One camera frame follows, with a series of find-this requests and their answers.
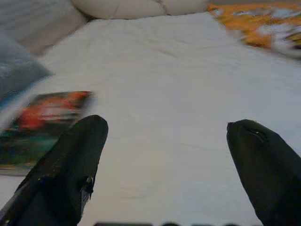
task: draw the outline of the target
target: gray cushion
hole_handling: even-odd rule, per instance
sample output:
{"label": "gray cushion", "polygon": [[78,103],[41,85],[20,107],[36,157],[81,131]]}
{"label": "gray cushion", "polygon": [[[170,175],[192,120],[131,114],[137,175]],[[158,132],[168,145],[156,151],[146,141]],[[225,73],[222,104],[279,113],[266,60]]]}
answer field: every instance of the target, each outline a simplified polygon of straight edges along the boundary
{"label": "gray cushion", "polygon": [[51,73],[0,32],[0,101]]}

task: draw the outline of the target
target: white bedsheet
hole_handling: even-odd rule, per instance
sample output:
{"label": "white bedsheet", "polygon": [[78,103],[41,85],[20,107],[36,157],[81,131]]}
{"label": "white bedsheet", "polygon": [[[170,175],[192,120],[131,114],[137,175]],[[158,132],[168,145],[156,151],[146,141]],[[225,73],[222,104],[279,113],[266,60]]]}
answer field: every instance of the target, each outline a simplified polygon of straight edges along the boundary
{"label": "white bedsheet", "polygon": [[[41,61],[56,76],[28,95],[92,90],[87,114],[109,123],[80,226],[260,225],[227,147],[227,123],[256,120],[301,154],[300,63],[241,46],[207,13],[95,20]],[[2,205],[20,180],[0,177]]]}

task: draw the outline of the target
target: pillow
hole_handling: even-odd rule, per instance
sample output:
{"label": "pillow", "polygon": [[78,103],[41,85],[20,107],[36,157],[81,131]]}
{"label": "pillow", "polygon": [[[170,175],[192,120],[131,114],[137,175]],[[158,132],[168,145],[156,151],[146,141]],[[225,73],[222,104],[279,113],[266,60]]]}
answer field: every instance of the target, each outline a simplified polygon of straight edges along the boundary
{"label": "pillow", "polygon": [[84,13],[100,19],[137,19],[149,16],[204,12],[208,0],[72,0]]}
{"label": "pillow", "polygon": [[0,32],[0,101],[48,75],[23,47]]}

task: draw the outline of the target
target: magazine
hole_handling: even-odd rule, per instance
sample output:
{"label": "magazine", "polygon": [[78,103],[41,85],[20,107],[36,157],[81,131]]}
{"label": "magazine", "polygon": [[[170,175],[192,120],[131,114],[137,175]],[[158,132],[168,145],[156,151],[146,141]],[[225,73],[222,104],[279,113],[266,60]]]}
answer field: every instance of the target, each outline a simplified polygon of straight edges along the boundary
{"label": "magazine", "polygon": [[0,134],[0,174],[24,176],[80,119],[88,91],[36,96]]}

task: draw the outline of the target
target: book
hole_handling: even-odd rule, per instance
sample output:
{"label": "book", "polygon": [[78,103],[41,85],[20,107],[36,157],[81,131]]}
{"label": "book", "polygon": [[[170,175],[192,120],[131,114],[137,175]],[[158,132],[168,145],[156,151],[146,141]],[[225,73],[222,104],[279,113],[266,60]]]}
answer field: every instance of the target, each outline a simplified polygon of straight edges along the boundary
{"label": "book", "polygon": [[80,119],[91,95],[72,91],[36,96],[0,134],[0,174],[26,175]]}

